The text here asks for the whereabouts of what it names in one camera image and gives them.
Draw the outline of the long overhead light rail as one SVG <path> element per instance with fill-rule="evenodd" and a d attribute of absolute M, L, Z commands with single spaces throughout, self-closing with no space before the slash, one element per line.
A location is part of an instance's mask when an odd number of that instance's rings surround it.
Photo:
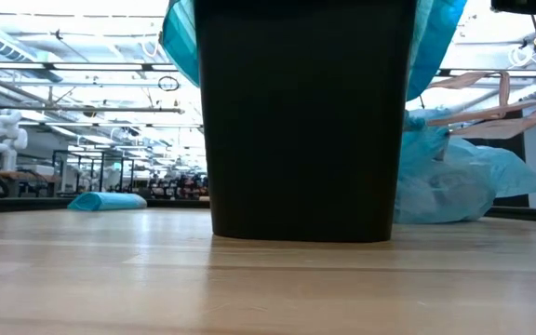
<path fill-rule="evenodd" d="M 161 63 L 84 63 L 84 62 L 21 62 L 0 61 L 0 70 L 31 71 L 88 71 L 88 72 L 163 72 L 176 73 L 178 69 L 171 64 Z M 498 73 L 506 71 L 515 78 L 536 78 L 536 70 L 492 70 L 492 69 L 446 69 L 435 72 L 438 77 L 452 77 L 467 72 Z"/>

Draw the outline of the roll of blue trash bags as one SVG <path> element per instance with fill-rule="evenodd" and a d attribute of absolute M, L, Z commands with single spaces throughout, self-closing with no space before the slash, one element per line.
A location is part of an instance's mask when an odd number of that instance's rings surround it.
<path fill-rule="evenodd" d="M 88 192 L 76 197 L 67 208 L 82 211 L 144 209 L 147 202 L 138 194 Z"/>

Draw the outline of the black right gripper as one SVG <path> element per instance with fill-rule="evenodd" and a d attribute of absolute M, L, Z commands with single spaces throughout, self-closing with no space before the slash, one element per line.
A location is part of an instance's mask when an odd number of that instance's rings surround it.
<path fill-rule="evenodd" d="M 491 7 L 502 12 L 536 14 L 536 0 L 490 0 Z"/>

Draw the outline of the black plastic trash bin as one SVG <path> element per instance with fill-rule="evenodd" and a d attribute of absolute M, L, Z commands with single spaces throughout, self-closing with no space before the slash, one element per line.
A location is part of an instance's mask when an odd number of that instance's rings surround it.
<path fill-rule="evenodd" d="M 212 229 L 392 232 L 417 0 L 195 0 Z"/>

